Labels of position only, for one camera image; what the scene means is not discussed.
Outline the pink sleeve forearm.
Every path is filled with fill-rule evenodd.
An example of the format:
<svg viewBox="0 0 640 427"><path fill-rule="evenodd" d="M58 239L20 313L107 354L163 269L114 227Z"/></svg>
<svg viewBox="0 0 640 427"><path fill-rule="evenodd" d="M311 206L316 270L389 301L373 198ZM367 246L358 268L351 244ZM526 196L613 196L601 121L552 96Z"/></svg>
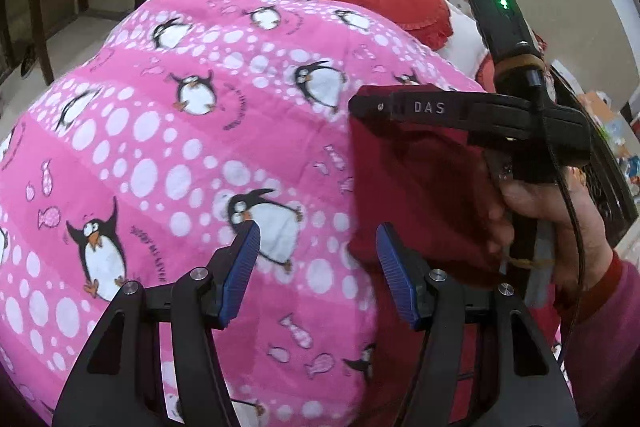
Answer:
<svg viewBox="0 0 640 427"><path fill-rule="evenodd" d="M564 360L585 426L639 424L639 272L614 256L579 307L561 294L555 310L571 335Z"/></svg>

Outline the person's right hand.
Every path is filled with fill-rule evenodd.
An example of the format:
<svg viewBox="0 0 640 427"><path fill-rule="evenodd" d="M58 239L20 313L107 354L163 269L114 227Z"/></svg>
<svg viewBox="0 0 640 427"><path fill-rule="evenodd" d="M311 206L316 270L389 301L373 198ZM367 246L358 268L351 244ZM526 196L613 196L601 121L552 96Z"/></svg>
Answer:
<svg viewBox="0 0 640 427"><path fill-rule="evenodd" d="M501 174L501 161L495 153L485 152L478 164L476 207L488 233L491 254L500 254L511 245L514 228L511 213L552 223L555 236L553 282L556 295L574 303L605 276L613 260L603 220L585 186L570 170L565 180L576 211L584 257L578 258L577 243L559 187L555 184L528 184Z"/></svg>

